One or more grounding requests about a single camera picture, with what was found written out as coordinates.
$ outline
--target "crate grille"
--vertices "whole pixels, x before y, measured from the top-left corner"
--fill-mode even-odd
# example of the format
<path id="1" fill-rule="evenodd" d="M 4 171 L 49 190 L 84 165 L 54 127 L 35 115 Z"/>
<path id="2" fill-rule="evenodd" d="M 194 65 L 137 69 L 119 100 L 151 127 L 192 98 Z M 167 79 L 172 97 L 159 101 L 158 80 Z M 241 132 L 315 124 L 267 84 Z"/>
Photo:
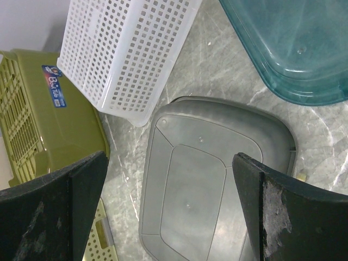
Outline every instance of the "crate grille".
<path id="1" fill-rule="evenodd" d="M 34 156 L 40 151 L 40 138 L 18 64 L 6 58 L 0 68 L 0 121 L 19 182 L 34 179 Z"/>

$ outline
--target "gray container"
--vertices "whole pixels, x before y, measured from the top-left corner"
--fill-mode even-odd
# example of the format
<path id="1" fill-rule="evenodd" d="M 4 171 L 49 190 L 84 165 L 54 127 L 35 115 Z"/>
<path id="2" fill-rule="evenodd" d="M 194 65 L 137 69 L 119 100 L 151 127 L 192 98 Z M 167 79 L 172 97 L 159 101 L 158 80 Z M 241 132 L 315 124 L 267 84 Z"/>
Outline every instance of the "gray container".
<path id="1" fill-rule="evenodd" d="M 296 154 L 281 121 L 241 104 L 183 97 L 159 109 L 139 223 L 154 260 L 253 260 L 232 171 L 239 152 L 288 174 Z"/>

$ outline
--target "lid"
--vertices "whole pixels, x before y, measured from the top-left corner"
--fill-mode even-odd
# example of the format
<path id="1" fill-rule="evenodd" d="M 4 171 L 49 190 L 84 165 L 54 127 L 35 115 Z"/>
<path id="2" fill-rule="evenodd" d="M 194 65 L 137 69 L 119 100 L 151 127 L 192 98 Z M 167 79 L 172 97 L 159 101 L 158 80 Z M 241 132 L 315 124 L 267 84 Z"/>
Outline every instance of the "lid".
<path id="1" fill-rule="evenodd" d="M 348 2 L 220 0 L 267 87 L 301 105 L 348 96 Z"/>
<path id="2" fill-rule="evenodd" d="M 142 185 L 143 247 L 159 261 L 251 261 L 233 156 L 245 152 L 287 173 L 294 146 L 280 121 L 239 104 L 187 97 L 162 107 Z"/>

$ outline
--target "gray marble surface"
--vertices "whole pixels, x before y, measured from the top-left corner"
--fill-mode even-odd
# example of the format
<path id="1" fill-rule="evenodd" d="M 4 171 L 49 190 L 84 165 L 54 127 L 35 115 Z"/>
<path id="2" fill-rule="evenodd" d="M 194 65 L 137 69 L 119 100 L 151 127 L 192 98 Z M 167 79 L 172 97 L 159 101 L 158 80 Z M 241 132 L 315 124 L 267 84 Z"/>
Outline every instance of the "gray marble surface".
<path id="1" fill-rule="evenodd" d="M 157 108 L 176 97 L 225 98 L 268 111 L 297 141 L 295 175 L 348 194 L 348 103 L 302 107 L 272 94 L 251 63 L 218 0 L 203 0 Z M 151 260 L 138 238 L 139 207 L 150 124 L 102 115 L 111 148 L 102 193 L 120 261 Z"/>

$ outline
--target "white wall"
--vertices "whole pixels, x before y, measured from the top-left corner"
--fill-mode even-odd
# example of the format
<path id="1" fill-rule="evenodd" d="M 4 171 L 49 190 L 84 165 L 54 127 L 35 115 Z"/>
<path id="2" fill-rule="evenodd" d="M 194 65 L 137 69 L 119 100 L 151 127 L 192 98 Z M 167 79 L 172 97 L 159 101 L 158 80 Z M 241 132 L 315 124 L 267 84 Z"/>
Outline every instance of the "white wall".
<path id="1" fill-rule="evenodd" d="M 0 0 L 0 50 L 58 51 L 70 0 Z"/>

